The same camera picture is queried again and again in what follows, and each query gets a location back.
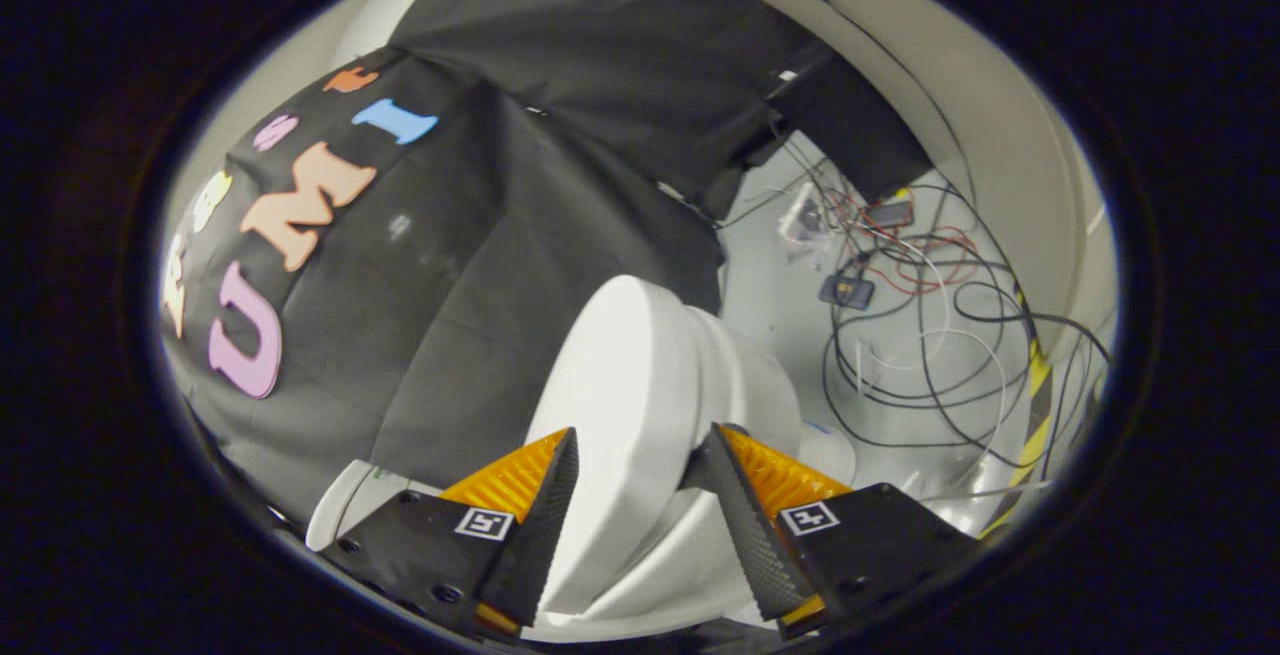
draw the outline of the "foam letter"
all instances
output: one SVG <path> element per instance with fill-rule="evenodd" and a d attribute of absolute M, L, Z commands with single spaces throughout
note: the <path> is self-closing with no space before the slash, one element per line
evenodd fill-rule
<path fill-rule="evenodd" d="M 219 171 L 210 178 L 205 189 L 200 191 L 200 196 L 196 198 L 196 207 L 191 210 L 191 230 L 205 230 L 214 209 L 225 198 L 230 187 L 232 177 L 227 175 L 227 171 Z"/>
<path fill-rule="evenodd" d="M 248 397 L 268 397 L 275 386 L 275 376 L 280 372 L 280 319 L 275 310 L 257 290 L 244 281 L 239 272 L 239 260 L 233 260 L 223 275 L 223 287 L 218 289 L 218 301 L 225 308 L 233 304 L 257 329 L 257 354 L 252 358 L 241 353 L 223 330 L 223 319 L 215 319 L 209 333 L 209 363 L 215 371 L 225 374 L 228 380 Z"/>
<path fill-rule="evenodd" d="M 270 148 L 274 148 L 275 143 L 284 139 L 284 136 L 291 134 L 297 125 L 298 118 L 287 116 L 287 114 L 273 119 L 273 122 L 266 123 L 266 127 L 257 130 L 257 134 L 253 136 L 253 148 L 260 154 L 268 152 Z"/>
<path fill-rule="evenodd" d="M 351 123 L 360 125 L 360 123 L 366 122 L 369 125 L 380 127 L 396 136 L 397 145 L 407 145 L 428 134 L 439 119 L 438 116 L 420 116 L 408 113 L 406 109 L 397 107 L 392 99 L 381 99 L 356 113 L 356 116 L 351 118 Z"/>
<path fill-rule="evenodd" d="M 374 168 L 357 168 L 329 152 L 329 143 L 316 143 L 293 160 L 293 193 L 262 194 L 241 219 L 241 232 L 256 230 L 284 255 L 284 270 L 296 271 L 311 257 L 320 235 L 293 225 L 329 225 L 333 211 L 320 191 L 329 193 L 335 207 L 347 205 L 374 180 Z"/>
<path fill-rule="evenodd" d="M 169 316 L 173 317 L 173 328 L 178 333 L 178 339 L 182 339 L 182 310 L 187 302 L 187 289 L 182 285 L 182 235 L 174 235 L 173 244 L 169 246 L 169 260 L 166 260 L 164 269 L 161 285 L 164 299 L 160 301 L 160 304 L 169 310 Z"/>
<path fill-rule="evenodd" d="M 339 72 L 338 75 L 333 75 L 333 81 L 329 81 L 324 86 L 324 90 L 337 90 L 339 93 L 355 93 L 356 90 L 361 90 L 372 81 L 378 81 L 378 73 L 370 72 L 369 75 L 361 75 L 365 72 L 364 67 L 353 67 L 351 70 Z"/>

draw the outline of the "black cloth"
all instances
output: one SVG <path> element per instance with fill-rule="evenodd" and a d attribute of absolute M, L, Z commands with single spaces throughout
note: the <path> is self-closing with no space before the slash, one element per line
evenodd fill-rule
<path fill-rule="evenodd" d="M 184 335 L 165 343 L 193 413 L 298 522 L 352 459 L 447 486 L 520 446 L 563 336 L 608 278 L 717 312 L 714 230 L 655 180 L 691 201 L 718 191 L 723 212 L 736 154 L 767 127 L 771 72 L 812 41 L 756 0 L 417 0 L 387 49 L 352 63 L 375 81 L 340 93 L 324 90 L 330 73 L 266 113 L 230 148 L 233 182 L 206 228 L 184 212 Z M 380 99 L 439 122 L 410 145 L 352 125 Z M 298 125 L 259 152 L 282 114 Z M 293 160 L 321 139 L 378 175 L 330 225 L 302 226 L 319 246 L 285 272 L 241 219 L 260 194 L 296 189 Z M 209 365 L 218 317 L 257 349 L 252 324 L 219 304 L 232 260 L 283 328 L 261 400 Z"/>

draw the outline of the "orange letter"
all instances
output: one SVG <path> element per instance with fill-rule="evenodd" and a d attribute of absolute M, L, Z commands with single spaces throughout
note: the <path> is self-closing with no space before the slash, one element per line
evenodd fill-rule
<path fill-rule="evenodd" d="M 339 93 L 355 93 L 356 90 L 361 90 L 372 81 L 378 81 L 378 73 L 370 72 L 369 75 L 361 75 L 365 72 L 364 67 L 353 67 L 351 70 L 339 72 L 338 75 L 333 75 L 333 81 L 329 81 L 324 86 L 324 90 L 337 90 Z"/>
<path fill-rule="evenodd" d="M 241 221 L 241 232 L 256 230 L 284 255 L 284 270 L 296 271 L 311 257 L 320 235 L 298 232 L 293 225 L 329 225 L 333 210 L 320 191 L 329 193 L 335 207 L 347 205 L 374 180 L 374 168 L 357 168 L 329 152 L 329 143 L 316 143 L 293 160 L 293 193 L 262 194 Z"/>

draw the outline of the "letter m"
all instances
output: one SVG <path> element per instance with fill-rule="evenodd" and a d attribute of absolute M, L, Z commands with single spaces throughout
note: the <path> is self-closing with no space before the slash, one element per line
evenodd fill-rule
<path fill-rule="evenodd" d="M 329 143 L 316 143 L 293 160 L 293 193 L 262 194 L 241 221 L 241 232 L 256 230 L 284 255 L 284 270 L 302 267 L 311 257 L 320 235 L 298 230 L 300 225 L 321 226 L 333 223 L 324 193 L 342 207 L 374 180 L 374 168 L 357 168 L 329 152 Z"/>

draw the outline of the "yellow and black hazard tape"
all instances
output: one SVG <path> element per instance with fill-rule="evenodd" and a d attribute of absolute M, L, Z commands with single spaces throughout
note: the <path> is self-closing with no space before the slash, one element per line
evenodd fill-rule
<path fill-rule="evenodd" d="M 1023 296 L 1023 289 L 1014 283 L 1014 294 L 1018 299 L 1020 308 L 1027 310 L 1027 299 Z M 1036 322 L 1028 322 L 1028 328 L 1032 331 L 1030 342 L 1030 362 L 1028 363 L 1028 374 L 1032 385 L 1032 408 L 1030 414 L 1027 421 L 1027 440 L 1023 443 L 1023 453 L 1019 455 L 1019 463 L 1029 463 L 1025 467 L 1014 471 L 1014 477 L 1010 478 L 1009 486 L 1015 487 L 1023 484 L 1025 478 L 1036 470 L 1036 464 L 1039 462 L 1039 455 L 1044 453 L 1046 443 L 1048 441 L 1050 430 L 1050 412 L 1053 404 L 1052 383 L 1053 383 L 1053 367 L 1048 363 L 1043 349 L 1039 344 L 1039 335 L 1036 331 Z M 978 537 L 987 537 L 997 527 L 1005 525 L 1009 516 L 1012 513 L 1014 507 L 1021 499 L 1021 493 L 1010 493 L 1005 495 L 1000 505 L 991 514 L 991 522 L 983 528 Z"/>

